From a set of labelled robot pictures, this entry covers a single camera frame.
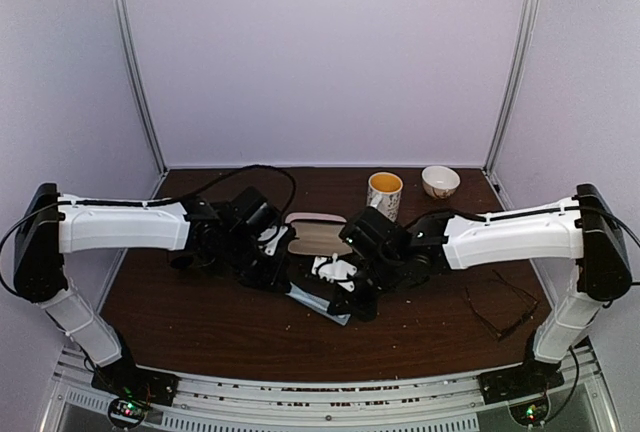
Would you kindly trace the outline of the blue cleaning cloth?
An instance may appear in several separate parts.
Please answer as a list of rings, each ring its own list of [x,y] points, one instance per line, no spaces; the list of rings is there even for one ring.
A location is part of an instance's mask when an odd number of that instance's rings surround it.
[[[300,287],[292,284],[291,289],[286,295],[298,303],[304,305],[315,313],[327,318],[340,326],[346,326],[351,317],[350,314],[332,315],[329,313],[330,302],[326,299],[313,295],[304,291]]]

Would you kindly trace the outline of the black glasses case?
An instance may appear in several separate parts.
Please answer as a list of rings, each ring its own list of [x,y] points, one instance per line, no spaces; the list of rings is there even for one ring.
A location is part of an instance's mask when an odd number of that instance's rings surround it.
[[[352,248],[343,242],[339,233],[347,220],[339,215],[293,212],[285,218],[295,232],[294,239],[288,245],[288,251],[300,256],[343,256],[350,254]]]

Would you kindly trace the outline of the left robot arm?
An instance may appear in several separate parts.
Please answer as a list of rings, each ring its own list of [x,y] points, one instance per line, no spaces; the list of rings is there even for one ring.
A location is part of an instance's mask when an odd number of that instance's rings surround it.
[[[222,263],[246,287],[287,293],[283,243],[291,231],[280,218],[253,187],[222,202],[196,195],[128,201],[61,194],[45,183],[6,233],[14,241],[13,272],[1,282],[44,310],[121,395],[133,396],[143,388],[143,373],[122,335],[67,277],[66,258],[102,250],[191,253],[207,265]]]

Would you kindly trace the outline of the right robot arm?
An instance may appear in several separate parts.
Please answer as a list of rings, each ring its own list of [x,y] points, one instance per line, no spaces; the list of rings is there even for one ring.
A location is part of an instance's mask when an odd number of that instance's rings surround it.
[[[533,334],[523,363],[510,370],[517,390],[530,394],[556,372],[598,310],[634,287],[625,244],[634,236],[592,184],[538,207],[485,214],[442,209],[405,226],[368,206],[339,232],[355,256],[316,259],[312,271],[336,286],[330,314],[370,321],[381,294],[420,285],[437,273],[538,258],[572,260],[567,292]]]

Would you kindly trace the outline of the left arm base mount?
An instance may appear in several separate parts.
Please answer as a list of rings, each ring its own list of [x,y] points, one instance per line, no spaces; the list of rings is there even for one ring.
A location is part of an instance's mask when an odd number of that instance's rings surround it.
[[[108,365],[98,365],[90,354],[83,353],[85,365],[93,373],[91,386],[114,395],[106,415],[116,429],[130,431],[145,421],[153,405],[173,404],[179,377],[140,367],[124,341],[121,357]]]

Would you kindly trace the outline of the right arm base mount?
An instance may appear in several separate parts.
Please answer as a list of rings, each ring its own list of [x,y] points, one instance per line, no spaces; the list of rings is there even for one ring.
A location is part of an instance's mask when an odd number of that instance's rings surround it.
[[[560,364],[526,359],[522,364],[478,376],[486,405],[507,403],[511,418],[521,426],[541,426],[549,417],[548,392],[564,384]]]

